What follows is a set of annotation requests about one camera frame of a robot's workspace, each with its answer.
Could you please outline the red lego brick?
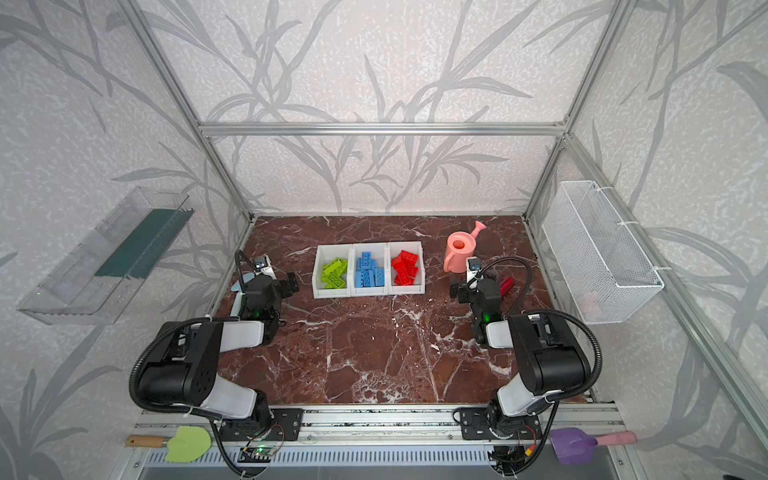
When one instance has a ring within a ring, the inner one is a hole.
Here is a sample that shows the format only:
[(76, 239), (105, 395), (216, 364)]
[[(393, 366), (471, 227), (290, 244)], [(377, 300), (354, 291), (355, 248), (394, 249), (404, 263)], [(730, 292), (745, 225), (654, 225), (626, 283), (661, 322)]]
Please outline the red lego brick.
[(419, 257), (416, 254), (406, 250), (401, 251), (399, 257), (401, 261), (407, 266), (416, 266), (419, 261)]
[(408, 275), (397, 274), (394, 278), (394, 284), (396, 286), (411, 286), (414, 284), (414, 279)]
[(416, 273), (417, 273), (416, 266), (407, 266), (407, 265), (405, 265), (401, 261), (399, 256), (395, 257), (392, 260), (391, 264), (392, 264), (392, 267), (394, 268), (394, 270), (397, 272), (397, 274), (408, 275), (411, 278), (414, 278), (416, 276)]

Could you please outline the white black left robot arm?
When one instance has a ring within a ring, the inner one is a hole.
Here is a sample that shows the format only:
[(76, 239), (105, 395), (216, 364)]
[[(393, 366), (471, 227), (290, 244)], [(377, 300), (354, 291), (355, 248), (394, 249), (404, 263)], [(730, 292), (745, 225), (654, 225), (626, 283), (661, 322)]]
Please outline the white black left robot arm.
[(219, 360), (225, 352), (270, 344), (282, 302), (300, 289), (295, 273), (277, 277), (267, 255), (250, 259), (239, 250), (235, 266), (230, 315), (163, 324), (129, 376), (129, 394), (141, 409), (205, 418), (219, 440), (261, 437), (278, 424), (266, 394), (222, 377)]

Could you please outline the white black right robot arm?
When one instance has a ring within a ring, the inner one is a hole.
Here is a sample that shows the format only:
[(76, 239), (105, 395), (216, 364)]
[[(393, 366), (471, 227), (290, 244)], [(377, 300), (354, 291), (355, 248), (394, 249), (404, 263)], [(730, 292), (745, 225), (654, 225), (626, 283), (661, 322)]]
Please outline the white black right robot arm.
[(511, 350), (517, 373), (485, 407), (461, 407), (457, 423), (464, 440), (543, 440), (539, 415), (557, 402), (592, 388), (603, 365), (601, 347), (578, 318), (553, 309), (502, 311), (502, 287), (486, 275), (481, 260), (466, 260), (466, 281), (450, 296), (470, 306), (479, 346)]

